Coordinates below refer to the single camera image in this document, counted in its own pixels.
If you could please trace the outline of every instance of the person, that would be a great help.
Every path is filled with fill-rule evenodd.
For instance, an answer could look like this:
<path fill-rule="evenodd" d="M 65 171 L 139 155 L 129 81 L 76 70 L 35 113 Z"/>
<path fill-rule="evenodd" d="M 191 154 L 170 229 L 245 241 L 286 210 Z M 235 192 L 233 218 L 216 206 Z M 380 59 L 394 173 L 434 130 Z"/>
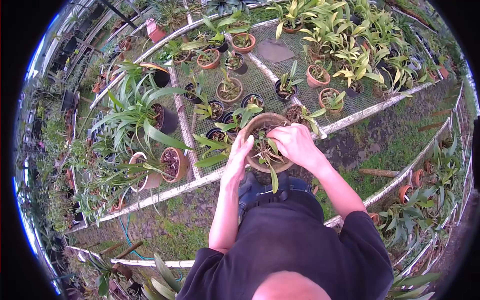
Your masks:
<path fill-rule="evenodd" d="M 272 194 L 271 185 L 261 186 L 249 173 L 239 188 L 254 143 L 249 136 L 242 144 L 244 134 L 233 143 L 220 181 L 208 248 L 197 252 L 177 299 L 383 300 L 394 278 L 386 248 L 362 200 L 308 128 L 276 127 L 267 137 L 319 180 L 343 219 L 339 234 L 323 225 L 322 207 L 301 179 L 279 174 Z"/>

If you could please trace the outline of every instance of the black shirt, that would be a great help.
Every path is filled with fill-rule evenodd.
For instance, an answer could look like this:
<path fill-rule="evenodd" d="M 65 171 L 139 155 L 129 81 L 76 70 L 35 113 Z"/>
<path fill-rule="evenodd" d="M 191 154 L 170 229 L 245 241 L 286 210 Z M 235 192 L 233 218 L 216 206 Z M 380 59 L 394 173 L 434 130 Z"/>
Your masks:
<path fill-rule="evenodd" d="M 201 248 L 177 299 L 251 299 L 269 274 L 292 271 L 332 300 L 383 300 L 393 270 L 372 219 L 352 212 L 337 234 L 323 225 L 320 204 L 305 195 L 251 209 L 226 254 Z"/>

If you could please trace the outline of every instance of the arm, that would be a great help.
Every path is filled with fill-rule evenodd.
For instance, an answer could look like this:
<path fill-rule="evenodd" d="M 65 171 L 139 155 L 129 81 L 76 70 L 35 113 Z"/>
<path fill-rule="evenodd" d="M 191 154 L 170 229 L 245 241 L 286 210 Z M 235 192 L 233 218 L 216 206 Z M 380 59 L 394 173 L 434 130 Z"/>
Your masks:
<path fill-rule="evenodd" d="M 357 193 L 315 146 L 306 126 L 294 123 L 287 127 L 277 127 L 267 137 L 273 138 L 284 156 L 318 179 L 342 219 L 345 220 L 349 213 L 357 210 L 367 212 Z"/>
<path fill-rule="evenodd" d="M 225 172 L 220 180 L 220 193 L 216 204 L 215 216 L 208 236 L 208 247 L 227 253 L 237 237 L 240 181 L 245 174 L 245 157 L 252 149 L 253 136 L 241 144 L 241 130 L 232 145 Z"/>

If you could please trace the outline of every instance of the hand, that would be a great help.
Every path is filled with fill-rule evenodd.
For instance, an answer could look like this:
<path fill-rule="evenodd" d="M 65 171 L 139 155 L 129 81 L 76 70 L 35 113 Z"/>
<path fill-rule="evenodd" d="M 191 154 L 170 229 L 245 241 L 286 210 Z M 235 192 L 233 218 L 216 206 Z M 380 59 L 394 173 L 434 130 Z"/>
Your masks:
<path fill-rule="evenodd" d="M 230 151 L 230 156 L 228 157 L 225 172 L 220 180 L 221 185 L 231 183 L 234 185 L 233 187 L 238 187 L 240 181 L 245 175 L 245 157 L 253 147 L 253 135 L 250 135 L 245 143 L 242 144 L 241 141 L 244 134 L 245 131 L 242 129 L 237 134 L 237 138 L 235 138 L 235 142 L 233 143 Z"/>
<path fill-rule="evenodd" d="M 305 125 L 293 123 L 286 127 L 278 126 L 271 130 L 267 137 L 275 142 L 283 156 L 310 172 L 325 160 L 325 156 L 313 143 L 310 131 Z"/>

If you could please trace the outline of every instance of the clay pot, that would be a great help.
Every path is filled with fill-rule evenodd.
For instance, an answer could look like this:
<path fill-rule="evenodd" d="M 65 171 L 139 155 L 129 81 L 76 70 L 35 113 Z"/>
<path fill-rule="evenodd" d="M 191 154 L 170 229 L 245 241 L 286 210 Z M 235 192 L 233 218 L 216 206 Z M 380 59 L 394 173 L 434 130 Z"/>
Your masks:
<path fill-rule="evenodd" d="M 189 51 L 187 57 L 185 57 L 184 59 L 182 60 L 176 60 L 175 58 L 173 59 L 173 63 L 176 64 L 176 65 L 180 65 L 182 63 L 182 61 L 190 61 L 192 59 L 192 56 L 193 56 L 193 52 Z"/>
<path fill-rule="evenodd" d="M 232 38 L 232 47 L 235 49 L 236 53 L 247 54 L 247 53 L 249 53 L 253 50 L 253 47 L 255 47 L 256 39 L 251 34 L 248 34 L 248 38 L 252 39 L 252 44 L 250 46 L 245 47 L 245 48 L 235 46 L 235 44 L 233 43 L 233 41 L 235 40 L 235 37 L 236 36 L 246 36 L 246 35 L 247 35 L 246 33 L 239 33 L 237 35 L 234 35 L 234 37 Z"/>
<path fill-rule="evenodd" d="M 100 82 L 95 83 L 95 85 L 93 86 L 92 92 L 95 94 L 100 93 Z"/>
<path fill-rule="evenodd" d="M 232 100 L 224 99 L 220 96 L 220 93 L 218 92 L 218 90 L 220 89 L 220 86 L 222 85 L 222 83 L 219 83 L 216 87 L 216 97 L 220 101 L 225 102 L 225 103 L 234 103 L 234 102 L 238 101 L 243 95 L 243 85 L 241 84 L 241 81 L 238 80 L 237 78 L 233 78 L 233 77 L 230 77 L 230 80 L 234 81 L 238 86 L 240 86 L 240 93 L 235 98 L 233 98 Z"/>
<path fill-rule="evenodd" d="M 207 50 L 205 50 L 205 53 L 207 53 L 209 51 L 216 52 L 216 59 L 215 59 L 214 62 L 211 62 L 211 63 L 206 64 L 206 65 L 202 65 L 202 64 L 200 64 L 200 57 L 202 55 L 199 55 L 197 57 L 197 64 L 204 70 L 215 69 L 220 64 L 220 52 L 217 49 L 207 49 Z"/>
<path fill-rule="evenodd" d="M 129 281 L 133 275 L 130 268 L 122 263 L 115 263 L 112 269 L 114 272 L 120 272 L 123 276 L 125 276 L 126 281 Z"/>
<path fill-rule="evenodd" d="M 296 33 L 302 28 L 303 28 L 303 24 L 300 24 L 300 26 L 295 27 L 295 29 L 290 29 L 290 28 L 286 28 L 285 26 L 282 26 L 283 32 L 288 33 L 288 34 Z"/>
<path fill-rule="evenodd" d="M 336 92 L 337 94 L 340 94 L 339 91 L 337 91 L 336 89 L 331 88 L 331 87 L 324 88 L 323 90 L 321 90 L 320 94 L 318 95 L 318 104 L 320 104 L 320 106 L 321 106 L 322 108 L 325 107 L 325 104 L 322 103 L 322 95 L 323 95 L 324 92 L 326 92 L 326 91 L 328 91 L 328 90 L 333 90 L 333 91 Z M 338 114 L 338 113 L 340 113 L 340 112 L 342 111 L 343 106 L 342 106 L 342 108 L 340 108 L 340 109 L 329 109 L 329 111 L 330 111 L 332 114 Z"/>
<path fill-rule="evenodd" d="M 130 161 L 128 163 L 129 164 L 134 164 L 137 157 L 143 157 L 144 159 L 147 159 L 147 156 L 145 155 L 145 153 L 136 152 L 130 158 Z M 140 188 L 138 188 L 138 186 L 135 186 L 135 185 L 130 186 L 132 191 L 140 192 L 140 191 L 143 191 L 143 190 L 157 188 L 160 185 L 160 183 L 162 182 L 161 174 L 157 173 L 157 172 L 151 172 L 151 171 L 147 171 L 147 172 L 148 172 L 148 175 L 146 177 L 144 177 L 143 185 Z"/>
<path fill-rule="evenodd" d="M 188 169 L 190 168 L 190 161 L 185 155 L 183 155 L 180 149 L 177 149 L 174 147 L 168 147 L 163 151 L 162 156 L 160 157 L 160 162 L 165 162 L 164 159 L 165 159 L 165 153 L 167 152 L 167 150 L 175 151 L 175 154 L 177 155 L 177 158 L 179 161 L 179 169 L 175 178 L 168 177 L 162 174 L 162 177 L 166 182 L 173 183 L 173 182 L 179 181 L 180 179 L 182 179 L 183 176 L 187 175 Z"/>
<path fill-rule="evenodd" d="M 369 213 L 370 218 L 372 218 L 373 223 L 375 226 L 380 225 L 380 215 L 378 213 Z"/>
<path fill-rule="evenodd" d="M 132 43 L 127 40 L 123 40 L 120 43 L 120 49 L 123 51 L 129 51 L 131 48 L 132 48 Z"/>
<path fill-rule="evenodd" d="M 310 73 L 310 70 L 312 69 L 312 67 L 314 67 L 314 65 L 310 65 L 307 68 L 307 83 L 308 83 L 308 86 L 311 87 L 311 88 L 328 86 L 328 84 L 330 83 L 330 74 L 328 74 L 328 72 L 325 72 L 325 75 L 324 75 L 325 81 L 316 80 L 312 76 L 312 74 Z"/>
<path fill-rule="evenodd" d="M 408 195 L 409 191 L 413 191 L 412 186 L 409 184 L 401 186 L 398 190 L 398 197 L 400 198 L 400 202 L 402 204 L 407 204 L 408 201 L 405 199 L 405 195 Z"/>
<path fill-rule="evenodd" d="M 418 169 L 412 175 L 412 183 L 415 188 L 421 188 L 423 185 L 423 169 Z"/>
<path fill-rule="evenodd" d="M 245 134 L 242 137 L 242 143 L 246 142 L 246 140 L 248 139 L 248 137 L 250 136 L 253 130 L 262 126 L 264 123 L 278 125 L 278 126 L 290 126 L 291 124 L 287 120 L 287 118 L 277 115 L 273 112 L 265 112 L 265 113 L 259 114 L 258 116 L 250 120 L 247 126 L 244 127 Z M 255 156 L 255 155 L 256 153 L 253 149 L 247 155 L 247 161 L 250 164 L 250 166 L 261 172 L 270 173 L 270 168 L 268 168 L 266 164 L 260 164 L 258 162 L 258 158 L 256 157 L 252 158 L 252 156 Z M 286 169 L 288 169 L 293 165 L 293 162 L 290 161 L 288 158 L 284 157 L 284 160 L 286 161 L 285 164 L 272 162 L 272 167 L 275 170 L 275 172 L 279 173 L 279 172 L 285 171 Z"/>

